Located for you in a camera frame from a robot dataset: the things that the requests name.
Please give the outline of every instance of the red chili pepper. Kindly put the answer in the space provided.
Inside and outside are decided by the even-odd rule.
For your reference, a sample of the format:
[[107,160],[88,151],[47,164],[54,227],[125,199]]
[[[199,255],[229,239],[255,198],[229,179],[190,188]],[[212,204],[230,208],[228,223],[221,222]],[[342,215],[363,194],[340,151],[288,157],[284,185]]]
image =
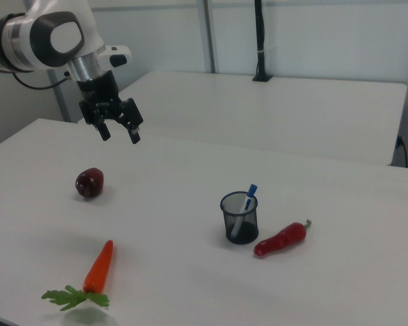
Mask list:
[[278,234],[273,237],[260,241],[254,247],[254,253],[261,257],[272,251],[286,248],[287,246],[294,245],[304,240],[307,235],[307,228],[311,225],[311,221],[307,220],[307,224],[292,223],[288,227],[282,229]]

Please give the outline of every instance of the black cable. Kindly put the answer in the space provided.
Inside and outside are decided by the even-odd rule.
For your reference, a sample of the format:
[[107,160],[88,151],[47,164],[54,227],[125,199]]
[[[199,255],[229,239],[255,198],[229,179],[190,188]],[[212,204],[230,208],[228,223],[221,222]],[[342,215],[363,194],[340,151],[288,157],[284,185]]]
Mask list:
[[401,139],[401,144],[403,146],[403,152],[405,153],[405,168],[407,168],[408,167],[407,147],[405,146],[405,143],[403,142],[403,139]]
[[18,83],[20,83],[23,86],[26,86],[27,88],[30,88],[31,90],[49,90],[49,89],[51,89],[53,87],[61,85],[62,83],[64,83],[65,81],[68,80],[67,78],[64,78],[64,79],[62,79],[62,80],[58,81],[57,83],[55,83],[53,85],[50,85],[50,86],[34,87],[34,86],[30,86],[30,85],[27,85],[26,83],[24,83],[20,78],[18,78],[18,76],[15,73],[12,73],[12,75],[14,76],[14,78],[17,80]]

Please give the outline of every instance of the blue pen cap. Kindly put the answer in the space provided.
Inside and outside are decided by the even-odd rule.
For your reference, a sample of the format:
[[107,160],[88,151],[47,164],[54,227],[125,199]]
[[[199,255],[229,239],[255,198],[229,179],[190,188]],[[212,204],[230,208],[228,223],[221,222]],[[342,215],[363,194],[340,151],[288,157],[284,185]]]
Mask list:
[[252,196],[256,193],[257,191],[257,186],[254,184],[251,184],[250,189],[248,190],[247,196],[252,198]]

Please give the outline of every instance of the white wall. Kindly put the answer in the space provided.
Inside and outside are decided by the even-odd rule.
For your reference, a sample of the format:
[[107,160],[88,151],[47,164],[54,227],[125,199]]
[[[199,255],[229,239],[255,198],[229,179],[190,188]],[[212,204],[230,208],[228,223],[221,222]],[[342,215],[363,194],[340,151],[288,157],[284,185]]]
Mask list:
[[[282,2],[284,5],[263,1],[269,73],[408,85],[408,3],[403,3],[408,1]],[[305,3],[344,4],[302,5]],[[217,72],[254,75],[253,1],[213,0],[211,22]],[[408,148],[408,94],[401,135]],[[403,152],[398,150],[395,157],[402,166]]]
[[[0,17],[16,12],[26,12],[22,1],[0,0]],[[50,85],[45,71],[20,78],[34,86]],[[54,92],[30,90],[11,75],[0,74],[0,143],[41,117],[62,120]]]
[[[114,70],[123,89],[152,70],[210,72],[201,0],[90,0],[99,33],[108,45],[126,45],[133,61]],[[62,78],[64,69],[58,70]],[[77,86],[61,86],[71,121],[82,119]]]

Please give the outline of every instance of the green leaf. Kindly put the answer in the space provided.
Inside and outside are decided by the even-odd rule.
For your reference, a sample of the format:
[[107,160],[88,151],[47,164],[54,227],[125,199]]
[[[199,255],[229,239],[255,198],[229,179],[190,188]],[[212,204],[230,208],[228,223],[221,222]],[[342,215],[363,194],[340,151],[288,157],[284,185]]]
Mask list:
[[66,291],[47,291],[41,296],[41,299],[50,299],[52,304],[57,304],[58,306],[66,305],[61,308],[61,311],[74,308],[87,299],[104,308],[109,306],[109,298],[106,294],[84,293],[82,290],[78,291],[74,289],[71,285],[67,285],[65,290]]

